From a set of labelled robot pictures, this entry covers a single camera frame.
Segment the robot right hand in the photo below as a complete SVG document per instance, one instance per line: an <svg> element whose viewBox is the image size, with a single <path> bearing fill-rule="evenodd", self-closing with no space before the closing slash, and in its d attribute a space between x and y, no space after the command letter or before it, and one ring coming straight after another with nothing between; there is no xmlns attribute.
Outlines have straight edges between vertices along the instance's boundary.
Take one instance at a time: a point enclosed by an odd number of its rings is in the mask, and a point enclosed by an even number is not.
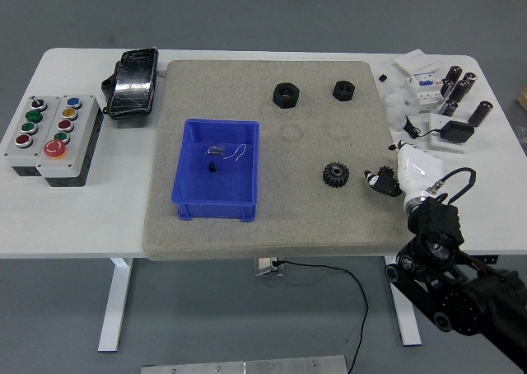
<svg viewBox="0 0 527 374"><path fill-rule="evenodd" d="M390 197L404 196L409 210L426 198L435 196L436 183L444 175L443 161L421 148L399 140L389 147L397 155L397 169L382 166L376 173L365 171L367 184L376 192Z"/></svg>

